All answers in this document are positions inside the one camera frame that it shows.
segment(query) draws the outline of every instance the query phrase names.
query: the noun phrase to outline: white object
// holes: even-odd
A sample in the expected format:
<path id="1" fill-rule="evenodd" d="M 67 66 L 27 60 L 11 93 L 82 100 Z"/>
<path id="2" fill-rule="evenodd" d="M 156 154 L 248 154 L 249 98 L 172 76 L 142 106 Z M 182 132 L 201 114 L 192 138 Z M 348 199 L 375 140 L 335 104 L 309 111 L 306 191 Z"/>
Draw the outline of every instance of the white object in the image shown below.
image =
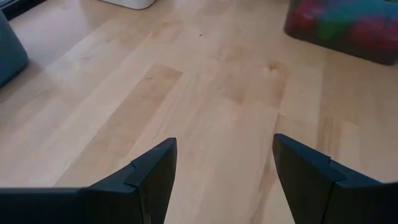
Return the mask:
<path id="1" fill-rule="evenodd" d="M 102 0 L 131 9 L 145 9 L 156 2 L 156 0 Z"/>

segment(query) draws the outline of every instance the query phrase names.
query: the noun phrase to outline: black plastic claw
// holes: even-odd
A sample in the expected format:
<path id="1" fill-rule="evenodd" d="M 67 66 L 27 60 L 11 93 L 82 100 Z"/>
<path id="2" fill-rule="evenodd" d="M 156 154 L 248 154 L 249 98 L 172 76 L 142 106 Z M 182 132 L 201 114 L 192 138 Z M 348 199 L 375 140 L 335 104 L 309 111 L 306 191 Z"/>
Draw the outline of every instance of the black plastic claw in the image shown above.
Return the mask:
<path id="1" fill-rule="evenodd" d="M 0 189 L 1 223 L 161 224 L 176 162 L 177 141 L 169 138 L 90 187 Z"/>
<path id="2" fill-rule="evenodd" d="M 296 224 L 398 223 L 398 183 L 382 184 L 283 134 L 272 151 Z"/>

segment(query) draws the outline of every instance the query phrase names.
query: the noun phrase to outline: wood grain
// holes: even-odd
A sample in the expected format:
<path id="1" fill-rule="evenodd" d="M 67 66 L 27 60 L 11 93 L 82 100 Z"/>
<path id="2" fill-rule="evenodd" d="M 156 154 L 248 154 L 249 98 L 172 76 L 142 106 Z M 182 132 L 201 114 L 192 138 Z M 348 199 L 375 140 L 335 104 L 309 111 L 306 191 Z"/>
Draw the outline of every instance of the wood grain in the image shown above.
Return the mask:
<path id="1" fill-rule="evenodd" d="M 397 67 L 286 36 L 287 8 L 51 0 L 14 19 L 30 64 L 0 90 L 0 186 L 90 185 L 176 137 L 166 223 L 293 223 L 274 133 L 397 181 Z"/>

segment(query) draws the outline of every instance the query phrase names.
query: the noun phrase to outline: plastic storage container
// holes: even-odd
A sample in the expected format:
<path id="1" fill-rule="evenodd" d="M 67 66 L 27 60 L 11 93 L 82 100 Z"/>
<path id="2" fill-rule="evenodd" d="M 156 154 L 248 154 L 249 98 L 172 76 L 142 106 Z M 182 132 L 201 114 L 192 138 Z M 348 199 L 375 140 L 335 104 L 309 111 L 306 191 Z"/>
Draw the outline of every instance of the plastic storage container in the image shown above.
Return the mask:
<path id="1" fill-rule="evenodd" d="M 398 3 L 383 0 L 290 0 L 291 37 L 384 65 L 398 59 Z"/>
<path id="2" fill-rule="evenodd" d="M 0 86 L 23 70 L 27 62 L 24 47 L 0 11 Z"/>

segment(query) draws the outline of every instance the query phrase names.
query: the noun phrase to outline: light wood floor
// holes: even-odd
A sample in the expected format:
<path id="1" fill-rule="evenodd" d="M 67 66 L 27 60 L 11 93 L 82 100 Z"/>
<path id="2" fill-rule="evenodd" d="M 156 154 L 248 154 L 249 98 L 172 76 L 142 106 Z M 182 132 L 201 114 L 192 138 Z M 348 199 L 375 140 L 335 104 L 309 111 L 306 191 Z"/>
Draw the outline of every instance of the light wood floor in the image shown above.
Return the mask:
<path id="1" fill-rule="evenodd" d="M 293 223 L 273 133 L 397 181 L 397 67 L 286 36 L 287 6 L 48 0 L 14 19 L 31 63 L 0 90 L 0 185 L 90 185 L 174 136 L 166 223 Z"/>

